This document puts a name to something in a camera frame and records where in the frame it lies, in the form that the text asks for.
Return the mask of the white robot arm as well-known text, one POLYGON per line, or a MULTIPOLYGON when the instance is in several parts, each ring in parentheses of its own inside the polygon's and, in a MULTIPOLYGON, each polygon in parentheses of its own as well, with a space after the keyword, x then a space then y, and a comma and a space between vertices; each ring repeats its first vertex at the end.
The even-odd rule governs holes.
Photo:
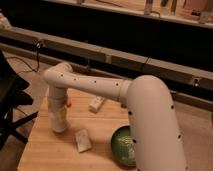
POLYGON ((68 63, 44 72, 49 85, 48 114, 53 131, 67 129, 69 88, 118 101, 128 110, 138 171, 189 171, 174 102, 166 84, 152 75, 133 80, 85 76, 68 63))

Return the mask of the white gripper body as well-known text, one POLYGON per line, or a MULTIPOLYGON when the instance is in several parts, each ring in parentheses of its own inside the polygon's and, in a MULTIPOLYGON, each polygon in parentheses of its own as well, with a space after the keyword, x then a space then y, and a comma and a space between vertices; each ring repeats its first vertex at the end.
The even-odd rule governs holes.
POLYGON ((67 116, 67 98, 48 99, 48 112, 51 118, 65 119, 67 116))

